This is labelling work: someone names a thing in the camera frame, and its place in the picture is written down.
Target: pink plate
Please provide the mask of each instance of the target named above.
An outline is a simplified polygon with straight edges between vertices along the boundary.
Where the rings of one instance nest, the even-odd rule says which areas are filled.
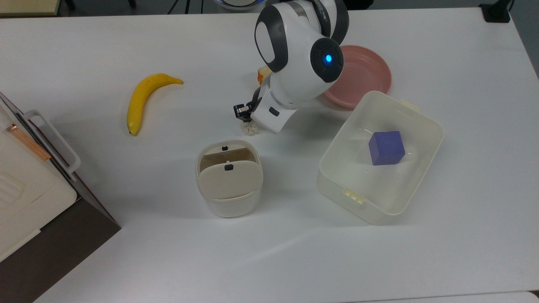
[[[356,45],[341,46],[344,68],[341,77],[324,92],[333,103],[354,109],[370,91],[387,94],[391,86],[391,72],[377,53]]]

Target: plastic container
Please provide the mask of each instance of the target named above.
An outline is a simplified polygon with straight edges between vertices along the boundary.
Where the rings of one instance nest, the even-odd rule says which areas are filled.
[[[264,175],[260,157],[241,140],[212,144],[198,155],[197,185],[217,216],[231,218],[251,212],[260,201]]]
[[[320,193],[370,224],[404,211],[444,137],[440,124],[405,104],[367,93],[320,160]],[[400,131],[406,154],[398,164],[372,165],[372,134],[393,130]]]

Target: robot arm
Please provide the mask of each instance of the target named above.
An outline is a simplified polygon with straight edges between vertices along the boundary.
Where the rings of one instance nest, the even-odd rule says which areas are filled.
[[[273,73],[251,102],[234,106],[236,117],[279,132],[304,101],[339,78],[344,63],[339,43],[347,30],[342,0],[295,0],[264,8],[254,36]]]

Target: white cylindrical container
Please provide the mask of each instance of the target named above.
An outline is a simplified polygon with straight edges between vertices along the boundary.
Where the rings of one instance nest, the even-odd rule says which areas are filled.
[[[260,200],[264,176],[260,157],[241,140],[212,144],[198,155],[198,189],[217,216],[231,218],[252,211]]]

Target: container handle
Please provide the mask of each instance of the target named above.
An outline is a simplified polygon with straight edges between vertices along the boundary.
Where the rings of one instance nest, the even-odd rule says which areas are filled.
[[[50,129],[54,133],[54,135],[56,137],[58,137],[60,142],[62,142],[62,144],[65,146],[65,148],[73,156],[73,159],[74,159],[73,163],[71,165],[67,166],[67,167],[64,165],[64,163],[62,161],[58,161],[58,163],[60,163],[60,165],[64,168],[64,170],[68,174],[72,174],[73,172],[75,172],[75,170],[77,168],[79,168],[79,166],[80,166],[79,155],[77,155],[75,153],[75,151],[71,148],[71,146],[69,146],[69,144],[67,144],[66,140],[64,140],[64,138],[62,137],[62,135],[60,135],[60,133],[56,130],[56,128],[54,126],[52,126],[52,124],[47,119],[45,119],[45,117],[43,117],[37,110],[33,109],[33,110],[28,111],[25,114],[23,114],[23,118],[28,122],[30,122],[30,119],[34,118],[35,116],[40,117],[45,122],[45,124],[47,124],[47,126],[50,127]]]
[[[348,198],[351,198],[352,200],[355,200],[359,204],[363,204],[365,202],[365,198],[359,194],[356,194],[355,192],[349,190],[348,188],[345,188],[342,193],[347,196]]]

